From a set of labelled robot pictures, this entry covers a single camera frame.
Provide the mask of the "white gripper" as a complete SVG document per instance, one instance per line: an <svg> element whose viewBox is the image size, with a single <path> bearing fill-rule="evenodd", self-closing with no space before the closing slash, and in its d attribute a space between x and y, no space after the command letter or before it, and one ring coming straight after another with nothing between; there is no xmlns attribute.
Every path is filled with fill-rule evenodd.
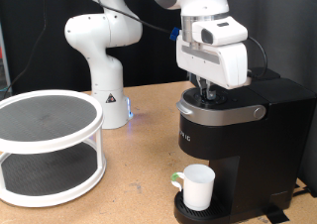
<svg viewBox="0 0 317 224"><path fill-rule="evenodd" d="M201 94L208 100L216 98L213 83L226 89L234 89L247 83L248 59L244 44L221 47L186 42L182 35L176 40L177 65L196 76Z"/></svg>

